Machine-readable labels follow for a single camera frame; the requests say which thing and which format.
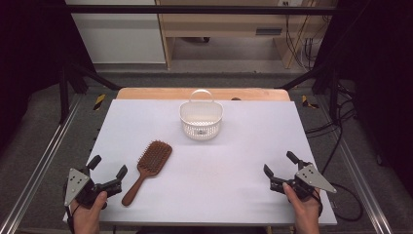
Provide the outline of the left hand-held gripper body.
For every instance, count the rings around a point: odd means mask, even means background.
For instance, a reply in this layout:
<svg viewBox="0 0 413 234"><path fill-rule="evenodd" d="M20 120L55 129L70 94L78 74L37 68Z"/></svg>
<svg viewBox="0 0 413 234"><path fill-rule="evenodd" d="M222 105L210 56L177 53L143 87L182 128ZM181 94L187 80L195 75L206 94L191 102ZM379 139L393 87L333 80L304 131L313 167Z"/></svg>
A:
<svg viewBox="0 0 413 234"><path fill-rule="evenodd" d="M107 197L114 196L122 191L122 181L116 177L105 183L94 183L89 171L70 169L64 189L63 205L68 207L73 201L81 206L90 208L102 192L107 192Z"/></svg>

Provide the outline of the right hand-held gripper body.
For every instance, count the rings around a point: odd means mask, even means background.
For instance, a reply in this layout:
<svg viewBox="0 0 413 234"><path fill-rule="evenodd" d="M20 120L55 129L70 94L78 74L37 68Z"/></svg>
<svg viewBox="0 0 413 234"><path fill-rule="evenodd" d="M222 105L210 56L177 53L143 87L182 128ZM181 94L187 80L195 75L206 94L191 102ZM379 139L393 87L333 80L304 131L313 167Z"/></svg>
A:
<svg viewBox="0 0 413 234"><path fill-rule="evenodd" d="M282 184L286 182L292 187L300 200L305 200L314 194L316 188L336 193L337 189L316 169L312 163L303 162L304 167L298 168L293 179L282 179L276 177L270 180L270 189L284 193Z"/></svg>

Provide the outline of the brown wooden hairbrush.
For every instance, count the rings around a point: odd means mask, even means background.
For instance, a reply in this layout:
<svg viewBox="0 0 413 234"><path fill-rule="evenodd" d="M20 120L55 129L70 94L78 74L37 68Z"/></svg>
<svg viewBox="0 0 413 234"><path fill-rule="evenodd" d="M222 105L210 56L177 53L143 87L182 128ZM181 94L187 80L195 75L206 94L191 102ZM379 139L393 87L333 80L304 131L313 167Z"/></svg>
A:
<svg viewBox="0 0 413 234"><path fill-rule="evenodd" d="M132 203L143 181L147 177L156 176L160 172L171 152L172 147L160 140L154 140L146 147L137 163L139 178L123 197L123 206L129 206Z"/></svg>

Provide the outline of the white plastic basket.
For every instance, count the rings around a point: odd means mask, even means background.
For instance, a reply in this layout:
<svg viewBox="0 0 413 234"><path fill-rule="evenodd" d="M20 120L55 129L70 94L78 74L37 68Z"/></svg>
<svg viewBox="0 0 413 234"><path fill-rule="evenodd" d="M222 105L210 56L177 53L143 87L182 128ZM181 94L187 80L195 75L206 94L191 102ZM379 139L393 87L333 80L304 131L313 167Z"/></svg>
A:
<svg viewBox="0 0 413 234"><path fill-rule="evenodd" d="M194 91L179 107L183 132L193 140L210 140L219 134L224 107L205 89Z"/></svg>

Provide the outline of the person's left hand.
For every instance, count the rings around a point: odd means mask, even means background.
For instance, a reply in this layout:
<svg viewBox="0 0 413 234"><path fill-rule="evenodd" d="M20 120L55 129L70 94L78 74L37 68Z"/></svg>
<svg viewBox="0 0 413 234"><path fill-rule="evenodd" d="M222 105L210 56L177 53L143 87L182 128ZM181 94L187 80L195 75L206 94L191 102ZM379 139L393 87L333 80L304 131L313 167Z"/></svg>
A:
<svg viewBox="0 0 413 234"><path fill-rule="evenodd" d="M94 204L90 209L86 209L80 206L78 203L74 203L75 210L72 212L74 218L74 227L76 226L96 226L99 227L99 215L107 201L107 192L100 192Z"/></svg>

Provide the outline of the person's right hand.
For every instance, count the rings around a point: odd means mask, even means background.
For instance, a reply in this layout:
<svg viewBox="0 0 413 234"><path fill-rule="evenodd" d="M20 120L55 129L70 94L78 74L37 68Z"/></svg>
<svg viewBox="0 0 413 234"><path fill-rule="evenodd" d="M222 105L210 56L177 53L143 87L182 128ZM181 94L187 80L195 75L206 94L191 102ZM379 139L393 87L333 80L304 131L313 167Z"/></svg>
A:
<svg viewBox="0 0 413 234"><path fill-rule="evenodd" d="M282 184L283 191L295 212L295 224L298 226L319 226L319 202L312 198L301 201L295 191L286 182Z"/></svg>

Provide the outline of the yellow black tape marker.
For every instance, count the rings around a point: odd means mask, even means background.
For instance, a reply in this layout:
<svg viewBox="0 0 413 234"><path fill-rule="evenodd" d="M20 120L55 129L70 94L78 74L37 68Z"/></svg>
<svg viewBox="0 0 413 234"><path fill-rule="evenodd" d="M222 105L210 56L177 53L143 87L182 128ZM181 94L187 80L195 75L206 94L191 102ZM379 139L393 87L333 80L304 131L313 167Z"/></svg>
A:
<svg viewBox="0 0 413 234"><path fill-rule="evenodd" d="M303 107L309 107L313 109L318 109L319 106L316 103L309 103L307 96L302 96L302 106Z"/></svg>
<svg viewBox="0 0 413 234"><path fill-rule="evenodd" d="M101 94L97 97L95 104L94 104L94 108L93 110L99 110L99 108L101 107L104 99L105 99L106 95L105 94Z"/></svg>

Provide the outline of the black metal stand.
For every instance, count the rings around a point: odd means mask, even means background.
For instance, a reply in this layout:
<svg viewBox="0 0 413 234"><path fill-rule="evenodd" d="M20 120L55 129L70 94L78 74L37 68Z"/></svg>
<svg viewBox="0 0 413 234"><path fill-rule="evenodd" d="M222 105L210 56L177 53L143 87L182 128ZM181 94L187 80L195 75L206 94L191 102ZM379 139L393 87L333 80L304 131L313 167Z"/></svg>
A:
<svg viewBox="0 0 413 234"><path fill-rule="evenodd" d="M95 71L89 70L76 63L65 64L58 73L60 97L60 124L69 116L68 85L71 85L76 94L85 94L89 88L84 78L89 77L112 91L120 91L118 86L101 77Z"/></svg>
<svg viewBox="0 0 413 234"><path fill-rule="evenodd" d="M338 83L339 72L335 65L328 65L326 62L313 68L312 70L304 73L298 78L281 85L282 90L289 91L295 86L307 81L310 78L315 78L316 81L313 85L312 91L315 95L321 95L326 89L329 89L329 105L328 116L334 124L339 122L338 119Z"/></svg>

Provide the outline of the light wooden table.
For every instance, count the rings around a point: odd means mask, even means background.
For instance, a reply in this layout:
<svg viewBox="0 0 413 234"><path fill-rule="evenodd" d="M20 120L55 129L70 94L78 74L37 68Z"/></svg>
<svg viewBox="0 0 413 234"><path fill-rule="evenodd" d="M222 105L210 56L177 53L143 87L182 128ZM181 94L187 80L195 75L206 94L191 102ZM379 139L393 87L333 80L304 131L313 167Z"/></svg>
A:
<svg viewBox="0 0 413 234"><path fill-rule="evenodd" d="M286 90L261 88L207 88L216 100L290 101ZM123 88L117 99L188 99L196 88Z"/></svg>

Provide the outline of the dark curtain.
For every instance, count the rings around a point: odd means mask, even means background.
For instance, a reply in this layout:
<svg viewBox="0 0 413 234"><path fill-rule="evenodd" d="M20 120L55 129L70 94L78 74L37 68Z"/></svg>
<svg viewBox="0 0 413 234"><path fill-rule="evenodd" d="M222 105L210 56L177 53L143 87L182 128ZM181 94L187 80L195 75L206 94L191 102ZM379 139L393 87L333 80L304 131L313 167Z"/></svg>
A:
<svg viewBox="0 0 413 234"><path fill-rule="evenodd" d="M0 150L12 139L29 97L58 82L66 61L94 65L66 0L0 0Z"/></svg>
<svg viewBox="0 0 413 234"><path fill-rule="evenodd" d="M385 164L413 195L413 0L338 0L318 63L337 60L339 77L356 84L355 105ZM341 54L329 52L351 25Z"/></svg>

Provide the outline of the white cabinet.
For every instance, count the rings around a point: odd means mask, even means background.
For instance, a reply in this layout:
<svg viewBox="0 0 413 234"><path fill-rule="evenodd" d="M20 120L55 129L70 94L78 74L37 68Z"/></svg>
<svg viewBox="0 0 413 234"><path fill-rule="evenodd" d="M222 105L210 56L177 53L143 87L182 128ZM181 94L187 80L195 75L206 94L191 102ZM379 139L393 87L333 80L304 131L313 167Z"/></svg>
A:
<svg viewBox="0 0 413 234"><path fill-rule="evenodd" d="M94 64L165 63L156 14L73 14Z"/></svg>

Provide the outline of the light wooden desk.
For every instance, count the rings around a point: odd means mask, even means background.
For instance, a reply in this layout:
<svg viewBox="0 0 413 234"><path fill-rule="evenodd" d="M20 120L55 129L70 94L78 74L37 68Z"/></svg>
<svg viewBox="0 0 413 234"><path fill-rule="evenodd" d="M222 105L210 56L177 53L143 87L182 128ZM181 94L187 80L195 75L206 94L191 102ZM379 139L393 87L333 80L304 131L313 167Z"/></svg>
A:
<svg viewBox="0 0 413 234"><path fill-rule="evenodd" d="M155 0L158 6L334 7L338 0ZM267 37L274 40L285 68L296 63L306 38L321 39L327 16L160 14L164 43L178 37Z"/></svg>

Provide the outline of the aluminium rail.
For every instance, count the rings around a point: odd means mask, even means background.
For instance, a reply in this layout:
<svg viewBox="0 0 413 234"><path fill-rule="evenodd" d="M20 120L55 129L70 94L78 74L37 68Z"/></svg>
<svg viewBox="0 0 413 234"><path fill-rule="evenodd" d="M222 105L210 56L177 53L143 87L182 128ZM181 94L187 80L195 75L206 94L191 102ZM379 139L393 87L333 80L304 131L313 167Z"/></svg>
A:
<svg viewBox="0 0 413 234"><path fill-rule="evenodd" d="M334 133L338 149L376 234L394 234L364 174L343 136Z"/></svg>
<svg viewBox="0 0 413 234"><path fill-rule="evenodd" d="M52 139L49 141L49 144L37 163L30 179L24 186L12 210L5 218L4 222L0 225L0 234L15 234L17 231L22 218L24 217L38 187L45 176L45 173L55 158L56 152L58 151L67 130L69 129L73 118L79 109L79 104L82 99L82 95L75 95L73 97L69 105L67 117L57 126Z"/></svg>

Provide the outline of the black horizontal frame bar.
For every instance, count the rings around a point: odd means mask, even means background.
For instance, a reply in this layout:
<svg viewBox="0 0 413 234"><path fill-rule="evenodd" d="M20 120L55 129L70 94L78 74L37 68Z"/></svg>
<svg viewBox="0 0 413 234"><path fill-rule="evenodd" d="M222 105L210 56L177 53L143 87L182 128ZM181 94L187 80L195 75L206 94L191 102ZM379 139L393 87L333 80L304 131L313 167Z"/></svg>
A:
<svg viewBox="0 0 413 234"><path fill-rule="evenodd" d="M258 6L151 6L151 5L44 5L44 9L72 14L207 14L207 15L309 15L333 16L349 9L335 7Z"/></svg>

